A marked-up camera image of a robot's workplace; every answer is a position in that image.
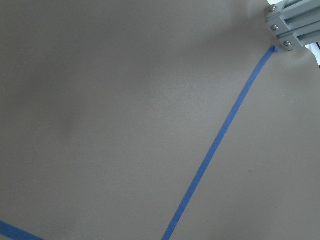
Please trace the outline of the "aluminium frame post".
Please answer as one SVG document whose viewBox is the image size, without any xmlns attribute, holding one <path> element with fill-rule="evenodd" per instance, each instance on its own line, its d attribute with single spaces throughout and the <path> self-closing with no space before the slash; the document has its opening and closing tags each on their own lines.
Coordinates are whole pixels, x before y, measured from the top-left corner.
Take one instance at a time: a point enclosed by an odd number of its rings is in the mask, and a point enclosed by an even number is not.
<svg viewBox="0 0 320 240">
<path fill-rule="evenodd" d="M 288 52 L 320 42 L 320 0 L 282 0 L 269 7 L 266 24 Z"/>
</svg>

